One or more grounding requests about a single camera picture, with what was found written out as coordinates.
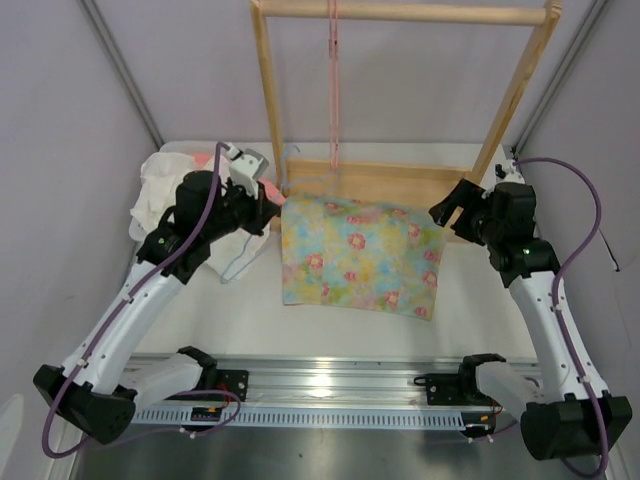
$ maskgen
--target wooden frame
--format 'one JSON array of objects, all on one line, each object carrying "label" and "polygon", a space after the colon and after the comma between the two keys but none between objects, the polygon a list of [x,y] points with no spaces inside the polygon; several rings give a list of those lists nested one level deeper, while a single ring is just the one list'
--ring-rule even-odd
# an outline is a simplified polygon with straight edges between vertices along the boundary
[{"label": "wooden frame", "polygon": [[[328,18],[329,7],[325,0],[251,0],[250,7],[278,185],[282,186],[279,162],[283,153],[282,126],[267,18]],[[428,207],[442,200],[461,178],[480,182],[561,14],[562,0],[546,0],[541,8],[339,2],[340,19],[521,25],[531,26],[533,31],[472,169],[341,161],[337,185],[334,185],[331,194],[359,200]],[[289,158],[286,168],[287,178],[291,182],[298,177],[328,174],[329,162]],[[325,190],[325,182],[305,182],[286,193],[321,194]]]}]

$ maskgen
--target wooden rod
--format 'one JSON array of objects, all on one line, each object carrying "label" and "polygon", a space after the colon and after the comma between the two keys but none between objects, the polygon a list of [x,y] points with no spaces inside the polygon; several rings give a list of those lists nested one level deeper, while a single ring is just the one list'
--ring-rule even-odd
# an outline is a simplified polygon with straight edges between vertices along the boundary
[{"label": "wooden rod", "polygon": [[264,101],[267,107],[267,118],[269,120],[269,132],[271,133],[273,161],[276,164],[277,185],[280,187],[282,185],[280,160],[284,150],[284,143],[282,141],[280,107],[276,93],[276,79],[273,72],[273,60],[271,59],[269,31],[267,30],[265,17],[260,15],[260,6],[256,0],[251,0],[250,8],[251,19],[253,21],[253,34],[256,39],[256,49],[258,51],[258,63],[260,64],[260,75],[262,76],[262,90],[264,92]]},{"label": "wooden rod", "polygon": [[[327,18],[326,1],[261,0],[264,17]],[[351,20],[476,23],[486,25],[542,25],[544,8],[478,7],[462,5],[338,2],[338,17]]]},{"label": "wooden rod", "polygon": [[531,32],[527,46],[520,57],[518,66],[513,73],[513,77],[511,77],[511,82],[502,98],[502,103],[493,119],[489,133],[473,165],[471,176],[469,177],[472,182],[479,183],[491,164],[491,159],[502,141],[502,136],[507,130],[511,118],[513,118],[518,103],[520,103],[520,99],[533,76],[533,72],[560,19],[560,15],[562,15],[562,0],[547,0],[545,11],[547,12],[545,22],[543,25],[535,27]]}]

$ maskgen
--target metal linear rail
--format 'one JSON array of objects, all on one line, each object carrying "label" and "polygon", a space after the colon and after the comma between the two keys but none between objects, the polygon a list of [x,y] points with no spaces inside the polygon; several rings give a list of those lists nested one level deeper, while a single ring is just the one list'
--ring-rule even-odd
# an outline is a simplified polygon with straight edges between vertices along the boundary
[{"label": "metal linear rail", "polygon": [[[127,370],[161,361],[163,355],[135,356]],[[249,371],[247,400],[237,426],[359,428],[397,430],[464,430],[463,413],[486,407],[433,407],[424,387],[413,379],[425,373],[453,373],[459,359],[370,361],[361,359],[266,359],[217,357],[220,369]],[[540,381],[537,363],[510,362],[526,377]],[[212,425],[193,415],[194,407],[213,402],[181,401],[155,405],[133,423]],[[233,407],[222,413],[224,420]]]}]

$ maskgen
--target black clamp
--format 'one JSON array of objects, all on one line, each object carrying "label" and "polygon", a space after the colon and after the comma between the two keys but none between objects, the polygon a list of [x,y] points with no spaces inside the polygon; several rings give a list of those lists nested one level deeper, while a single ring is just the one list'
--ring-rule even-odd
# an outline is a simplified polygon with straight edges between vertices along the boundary
[{"label": "black clamp", "polygon": [[481,393],[476,383],[476,368],[486,362],[506,360],[497,353],[468,355],[462,359],[458,373],[427,373],[414,378],[413,384],[425,387],[429,405],[491,407],[495,402]]}]

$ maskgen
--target wooden bar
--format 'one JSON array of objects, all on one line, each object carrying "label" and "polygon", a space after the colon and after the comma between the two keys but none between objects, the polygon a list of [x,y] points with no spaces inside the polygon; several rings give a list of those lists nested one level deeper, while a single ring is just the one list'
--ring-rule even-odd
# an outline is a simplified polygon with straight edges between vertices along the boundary
[{"label": "wooden bar", "polygon": [[271,133],[271,144],[273,147],[273,161],[276,164],[277,185],[282,184],[282,172],[280,171],[280,160],[284,151],[282,141],[282,128],[280,125],[280,107],[276,93],[276,80],[273,73],[273,60],[271,59],[271,43],[269,42],[269,31],[266,19],[260,15],[260,4],[257,0],[251,0],[251,19],[253,21],[253,33],[256,40],[258,52],[258,62],[260,64],[260,75],[262,76],[262,90],[264,101],[267,107],[267,118],[269,119],[269,131]]},{"label": "wooden bar", "polygon": [[[330,172],[326,160],[310,158],[288,158],[287,173],[292,177],[324,178]],[[419,180],[452,180],[458,181],[470,173],[468,168],[375,163],[351,160],[340,160],[340,175],[359,177],[413,178]]]},{"label": "wooden bar", "polygon": [[522,57],[520,57],[511,82],[502,98],[502,103],[493,119],[489,133],[473,165],[471,176],[469,177],[472,182],[480,182],[491,164],[493,154],[502,141],[502,136],[507,130],[511,118],[513,118],[518,103],[520,103],[520,99],[527,85],[529,85],[529,80],[531,80],[533,72],[551,38],[551,34],[560,19],[560,15],[562,14],[561,0],[547,0],[545,3],[545,11],[545,21],[542,25],[535,27],[533,32],[531,32],[527,46],[522,53]]},{"label": "wooden bar", "polygon": [[[328,18],[329,7],[326,1],[321,0],[261,0],[260,13],[265,17]],[[544,8],[338,2],[338,17],[350,20],[540,26],[545,22],[546,12]]]}]

